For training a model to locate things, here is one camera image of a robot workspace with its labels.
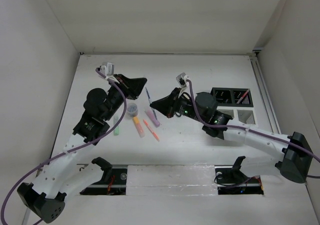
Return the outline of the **blue pen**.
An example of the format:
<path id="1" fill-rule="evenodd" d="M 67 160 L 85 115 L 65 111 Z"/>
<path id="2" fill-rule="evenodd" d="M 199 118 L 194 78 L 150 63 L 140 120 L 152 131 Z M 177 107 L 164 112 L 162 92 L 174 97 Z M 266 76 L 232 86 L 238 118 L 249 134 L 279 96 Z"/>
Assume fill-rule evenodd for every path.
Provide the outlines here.
<path id="1" fill-rule="evenodd" d="M 149 91 L 148 91 L 147 88 L 145 88 L 145 91 L 146 91 L 146 95 L 147 95 L 147 99 L 148 99 L 148 101 L 149 101 L 149 104 L 151 105 L 152 99 L 151 99 L 151 97 L 150 97 L 150 93 L 149 93 Z M 151 110 L 152 110 L 152 112 L 153 112 L 153 115 L 154 115 L 155 119 L 158 120 L 155 110 L 154 110 L 152 107 L 151 107 Z"/>

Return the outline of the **red pen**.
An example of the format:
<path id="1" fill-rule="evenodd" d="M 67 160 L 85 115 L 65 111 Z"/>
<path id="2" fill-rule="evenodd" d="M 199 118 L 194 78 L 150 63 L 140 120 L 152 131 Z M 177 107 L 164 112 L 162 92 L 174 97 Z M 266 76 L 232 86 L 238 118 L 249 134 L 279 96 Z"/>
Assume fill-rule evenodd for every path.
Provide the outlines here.
<path id="1" fill-rule="evenodd" d="M 250 92 L 250 90 L 248 89 L 241 97 L 240 99 L 237 101 L 237 104 L 240 104 L 248 95 L 248 93 Z"/>

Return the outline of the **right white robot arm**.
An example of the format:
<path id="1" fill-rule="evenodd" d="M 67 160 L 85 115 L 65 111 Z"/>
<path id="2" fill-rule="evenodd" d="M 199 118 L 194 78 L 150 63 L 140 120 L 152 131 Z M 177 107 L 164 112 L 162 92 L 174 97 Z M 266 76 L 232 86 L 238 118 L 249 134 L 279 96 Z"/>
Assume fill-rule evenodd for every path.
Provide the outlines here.
<path id="1" fill-rule="evenodd" d="M 216 98 L 209 92 L 192 95 L 176 87 L 170 95 L 152 102 L 150 107 L 167 118 L 180 114 L 198 121 L 203 124 L 202 130 L 213 138 L 264 152 L 265 156 L 261 157 L 240 155 L 236 158 L 231 176 L 237 182 L 258 175 L 282 175 L 298 184 L 307 180 L 313 152 L 306 137 L 299 132 L 276 134 L 240 122 L 219 111 Z"/>

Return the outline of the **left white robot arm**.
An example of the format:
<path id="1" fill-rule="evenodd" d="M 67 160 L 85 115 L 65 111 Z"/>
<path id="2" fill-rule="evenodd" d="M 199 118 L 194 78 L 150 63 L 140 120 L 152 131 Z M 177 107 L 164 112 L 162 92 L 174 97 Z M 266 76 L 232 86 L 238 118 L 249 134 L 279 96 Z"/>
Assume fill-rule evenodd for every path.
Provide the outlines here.
<path id="1" fill-rule="evenodd" d="M 79 173 L 71 175 L 81 158 L 91 151 L 110 129 L 108 121 L 127 100 L 136 100 L 147 79 L 128 78 L 115 74 L 107 78 L 110 89 L 90 90 L 83 104 L 84 112 L 63 152 L 46 162 L 42 172 L 30 183 L 23 182 L 17 193 L 23 203 L 43 222 L 58 218 L 67 200 L 96 182 L 107 183 L 112 176 L 112 164 L 101 157 L 94 158 Z"/>

